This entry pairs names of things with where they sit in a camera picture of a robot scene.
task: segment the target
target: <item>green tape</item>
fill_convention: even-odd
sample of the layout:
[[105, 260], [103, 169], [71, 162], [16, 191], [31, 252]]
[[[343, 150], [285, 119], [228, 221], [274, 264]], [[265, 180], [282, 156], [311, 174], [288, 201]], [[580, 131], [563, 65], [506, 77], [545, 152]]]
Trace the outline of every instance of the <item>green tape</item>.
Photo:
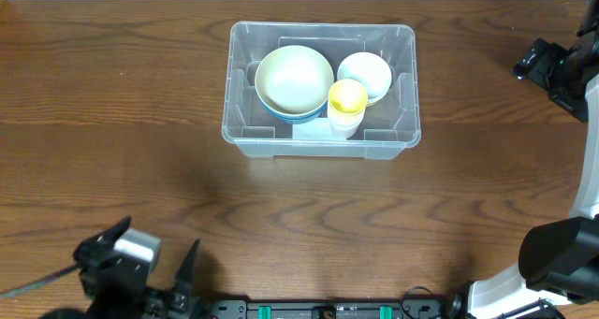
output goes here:
[[390, 306], [381, 306], [380, 319], [393, 319], [393, 308]]
[[260, 306], [258, 308], [258, 319], [270, 319], [270, 306]]

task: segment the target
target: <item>yellow cup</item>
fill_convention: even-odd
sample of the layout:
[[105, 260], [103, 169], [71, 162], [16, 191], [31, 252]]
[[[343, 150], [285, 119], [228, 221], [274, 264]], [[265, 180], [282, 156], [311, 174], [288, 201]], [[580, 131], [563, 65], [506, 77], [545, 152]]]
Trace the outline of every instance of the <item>yellow cup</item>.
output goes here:
[[368, 92], [359, 81], [339, 80], [329, 89], [329, 119], [342, 125], [359, 123], [367, 103]]

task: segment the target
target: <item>brown wooden surface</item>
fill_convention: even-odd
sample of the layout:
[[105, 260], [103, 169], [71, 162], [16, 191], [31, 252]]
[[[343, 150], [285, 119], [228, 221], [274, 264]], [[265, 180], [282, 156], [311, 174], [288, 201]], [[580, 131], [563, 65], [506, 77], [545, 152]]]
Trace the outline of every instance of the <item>brown wooden surface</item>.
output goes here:
[[[566, 217], [586, 125], [511, 66], [569, 46], [584, 0], [9, 0], [0, 13], [0, 289], [70, 264], [125, 215], [163, 238], [168, 286], [201, 238], [197, 291], [255, 299], [445, 293], [514, 263]], [[423, 138], [391, 162], [250, 160], [223, 141], [242, 20], [405, 23]], [[88, 305], [76, 276], [0, 318]], [[564, 309], [590, 318], [597, 305]]]

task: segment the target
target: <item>cable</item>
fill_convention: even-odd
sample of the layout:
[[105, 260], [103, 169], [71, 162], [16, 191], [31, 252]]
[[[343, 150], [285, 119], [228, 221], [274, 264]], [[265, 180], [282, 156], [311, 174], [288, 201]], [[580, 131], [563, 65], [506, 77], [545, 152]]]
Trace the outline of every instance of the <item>cable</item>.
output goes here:
[[[407, 315], [407, 317], [408, 317], [409, 319], [416, 319], [416, 318], [415, 318], [415, 317], [413, 317], [413, 316], [412, 316], [412, 314], [410, 314], [410, 312], [409, 312], [409, 311], [407, 311], [407, 310], [406, 310], [406, 309], [403, 307], [403, 299], [404, 299], [406, 296], [408, 296], [408, 295], [409, 295], [411, 292], [414, 292], [414, 291], [416, 291], [416, 290], [422, 290], [422, 291], [426, 291], [426, 292], [430, 293], [430, 294], [431, 294], [431, 296], [434, 296], [434, 293], [433, 293], [431, 290], [429, 290], [428, 288], [424, 287], [424, 286], [414, 286], [414, 287], [412, 287], [411, 289], [409, 289], [409, 290], [408, 290], [408, 291], [407, 291], [407, 292], [406, 292], [406, 293], [403, 295], [403, 297], [400, 299], [400, 308], [402, 309], [402, 312], [403, 312], [405, 315]], [[439, 312], [437, 315], [435, 315], [435, 316], [431, 316], [431, 317], [430, 317], [430, 319], [437, 319], [437, 318], [441, 318], [441, 317], [442, 317], [442, 315], [441, 315], [441, 312]]]
[[79, 267], [80, 267], [79, 264], [75, 264], [68, 268], [63, 268], [59, 271], [49, 274], [48, 276], [40, 278], [34, 282], [4, 291], [4, 292], [0, 293], [0, 299], [4, 299], [4, 298], [8, 298], [8, 297], [16, 297], [18, 295], [24, 294], [25, 292], [29, 292], [31, 290], [36, 290], [36, 289], [38, 289], [42, 286], [45, 286], [49, 283], [56, 282], [61, 277], [66, 276], [67, 274], [75, 271]]

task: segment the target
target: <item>storage box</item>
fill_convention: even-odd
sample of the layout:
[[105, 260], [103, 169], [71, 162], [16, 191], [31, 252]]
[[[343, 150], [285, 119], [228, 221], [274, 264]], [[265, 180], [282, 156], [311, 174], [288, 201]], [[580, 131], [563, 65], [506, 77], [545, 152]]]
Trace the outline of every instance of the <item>storage box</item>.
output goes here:
[[[310, 123], [291, 125], [262, 106], [254, 86], [257, 67], [271, 51], [288, 45], [322, 53], [335, 76], [341, 61], [355, 52], [372, 52], [387, 61], [391, 87], [383, 99], [366, 108], [354, 136], [334, 137], [327, 130], [326, 110]], [[222, 133], [249, 157], [395, 158], [420, 141], [414, 31], [401, 24], [236, 23], [229, 43]]]

